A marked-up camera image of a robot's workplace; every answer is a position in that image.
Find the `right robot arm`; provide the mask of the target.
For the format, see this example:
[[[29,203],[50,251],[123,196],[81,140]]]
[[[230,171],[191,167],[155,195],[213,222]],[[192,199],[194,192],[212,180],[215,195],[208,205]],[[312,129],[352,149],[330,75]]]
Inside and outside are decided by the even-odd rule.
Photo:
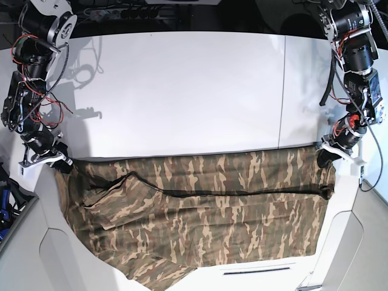
[[[24,1],[18,25],[22,30],[11,47],[16,70],[12,74],[1,121],[17,133],[25,147],[22,170],[47,164],[61,173],[70,173],[73,161],[55,129],[63,120],[47,122],[40,114],[43,105],[64,104],[53,94],[57,83],[47,80],[61,55],[69,57],[69,39],[77,16],[70,1]]]

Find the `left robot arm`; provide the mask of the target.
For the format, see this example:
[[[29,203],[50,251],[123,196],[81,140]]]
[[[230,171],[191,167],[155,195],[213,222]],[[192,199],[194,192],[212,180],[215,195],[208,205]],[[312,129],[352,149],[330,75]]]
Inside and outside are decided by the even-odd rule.
[[[384,121],[384,103],[378,72],[373,63],[378,56],[372,36],[374,1],[321,1],[318,14],[331,45],[331,65],[320,105],[334,95],[333,80],[339,80],[347,95],[341,104],[346,115],[322,138],[317,163],[320,168],[350,157],[353,147],[370,125]]]

